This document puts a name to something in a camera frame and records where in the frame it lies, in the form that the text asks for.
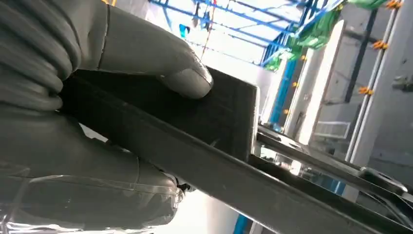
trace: finger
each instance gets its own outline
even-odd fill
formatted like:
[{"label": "finger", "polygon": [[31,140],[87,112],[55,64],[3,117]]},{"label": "finger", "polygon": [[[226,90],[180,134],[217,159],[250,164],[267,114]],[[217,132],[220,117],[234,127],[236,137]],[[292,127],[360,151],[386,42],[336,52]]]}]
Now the finger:
[{"label": "finger", "polygon": [[202,98],[212,77],[180,38],[120,9],[109,7],[100,70],[157,75],[170,89]]}]

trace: cable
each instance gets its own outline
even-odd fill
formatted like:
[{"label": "cable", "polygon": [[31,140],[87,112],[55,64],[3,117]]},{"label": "cable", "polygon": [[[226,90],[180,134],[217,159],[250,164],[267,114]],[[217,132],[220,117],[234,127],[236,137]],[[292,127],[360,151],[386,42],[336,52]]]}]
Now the cable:
[{"label": "cable", "polygon": [[[211,22],[214,22],[214,13],[215,13],[215,7],[212,8]],[[205,50],[206,50],[206,48],[207,48],[208,41],[209,41],[209,36],[211,36],[212,25],[213,25],[213,24],[211,23],[211,25],[209,26],[210,28],[209,28],[209,31],[208,31],[208,36],[206,37],[205,45],[204,45],[204,48],[202,49],[201,60],[202,60],[202,57],[203,57],[204,54],[205,54]]]}]

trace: orange clip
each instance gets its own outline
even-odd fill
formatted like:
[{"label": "orange clip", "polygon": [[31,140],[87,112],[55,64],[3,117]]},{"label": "orange clip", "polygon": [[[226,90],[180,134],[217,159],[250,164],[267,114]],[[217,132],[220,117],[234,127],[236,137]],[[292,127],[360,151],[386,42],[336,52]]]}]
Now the orange clip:
[{"label": "orange clip", "polygon": [[378,50],[378,49],[386,50],[387,48],[389,48],[389,45],[387,43],[383,42],[382,40],[379,40],[379,41],[377,41],[373,44],[373,48],[376,49],[376,50]]},{"label": "orange clip", "polygon": [[364,87],[360,87],[358,89],[358,93],[359,94],[372,95],[372,94],[374,94],[374,91],[369,89],[367,86],[364,86]]},{"label": "orange clip", "polygon": [[388,9],[399,9],[403,5],[402,2],[397,1],[397,0],[391,0],[386,4],[386,7]]}]

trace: white wall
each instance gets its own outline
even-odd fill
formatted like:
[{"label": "white wall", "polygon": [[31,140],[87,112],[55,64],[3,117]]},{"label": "white wall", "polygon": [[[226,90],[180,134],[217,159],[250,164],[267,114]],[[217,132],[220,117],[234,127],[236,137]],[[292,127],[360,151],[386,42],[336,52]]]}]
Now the white wall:
[{"label": "white wall", "polygon": [[238,213],[200,191],[187,193],[171,223],[155,234],[232,234]]}]

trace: plastic wrap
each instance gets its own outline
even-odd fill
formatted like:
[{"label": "plastic wrap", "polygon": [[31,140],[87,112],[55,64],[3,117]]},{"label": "plastic wrap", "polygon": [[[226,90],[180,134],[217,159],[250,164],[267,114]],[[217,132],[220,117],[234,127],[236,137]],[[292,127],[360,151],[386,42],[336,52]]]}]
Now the plastic wrap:
[{"label": "plastic wrap", "polygon": [[0,163],[1,233],[152,233],[174,217],[183,192],[70,175],[30,178]]}]

